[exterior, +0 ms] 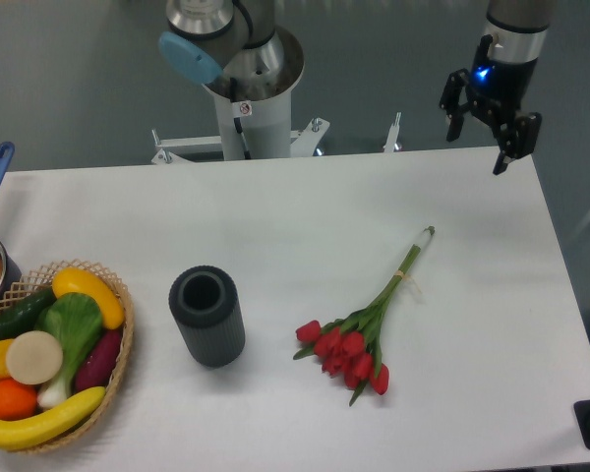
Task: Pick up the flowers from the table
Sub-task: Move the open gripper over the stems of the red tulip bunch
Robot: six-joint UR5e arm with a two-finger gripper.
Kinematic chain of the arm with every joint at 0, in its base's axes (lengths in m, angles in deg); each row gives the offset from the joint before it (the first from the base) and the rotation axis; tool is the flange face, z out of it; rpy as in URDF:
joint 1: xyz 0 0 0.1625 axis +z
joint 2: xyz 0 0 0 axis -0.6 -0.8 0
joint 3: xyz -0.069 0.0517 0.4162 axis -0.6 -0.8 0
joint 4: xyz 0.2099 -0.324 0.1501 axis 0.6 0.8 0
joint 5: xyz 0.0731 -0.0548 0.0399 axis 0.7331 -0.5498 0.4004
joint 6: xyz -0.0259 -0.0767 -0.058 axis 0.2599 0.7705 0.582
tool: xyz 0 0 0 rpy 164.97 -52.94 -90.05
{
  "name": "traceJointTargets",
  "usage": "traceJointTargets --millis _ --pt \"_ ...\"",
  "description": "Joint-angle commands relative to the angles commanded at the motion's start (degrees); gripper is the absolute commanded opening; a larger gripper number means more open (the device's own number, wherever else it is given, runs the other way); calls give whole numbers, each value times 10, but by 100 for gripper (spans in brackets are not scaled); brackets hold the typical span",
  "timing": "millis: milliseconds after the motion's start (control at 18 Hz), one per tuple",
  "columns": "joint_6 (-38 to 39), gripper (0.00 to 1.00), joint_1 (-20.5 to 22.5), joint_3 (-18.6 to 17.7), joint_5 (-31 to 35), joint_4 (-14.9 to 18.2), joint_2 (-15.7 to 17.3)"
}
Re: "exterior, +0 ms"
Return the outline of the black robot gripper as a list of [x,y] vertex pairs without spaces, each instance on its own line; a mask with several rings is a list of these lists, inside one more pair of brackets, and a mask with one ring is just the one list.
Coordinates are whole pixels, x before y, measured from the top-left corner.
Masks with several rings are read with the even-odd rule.
[[439,107],[448,124],[446,140],[451,143],[459,138],[464,115],[469,112],[493,130],[500,149],[495,175],[503,174],[513,161],[535,150],[542,115],[522,113],[521,103],[537,62],[476,61],[469,71],[449,74],[443,88]]

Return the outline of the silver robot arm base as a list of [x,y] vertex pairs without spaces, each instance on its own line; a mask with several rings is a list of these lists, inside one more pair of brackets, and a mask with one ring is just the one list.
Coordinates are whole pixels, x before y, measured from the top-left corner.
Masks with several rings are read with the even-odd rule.
[[304,72],[297,38],[275,21],[272,1],[169,1],[158,49],[168,65],[211,95],[220,137],[242,120],[291,132],[291,93]]

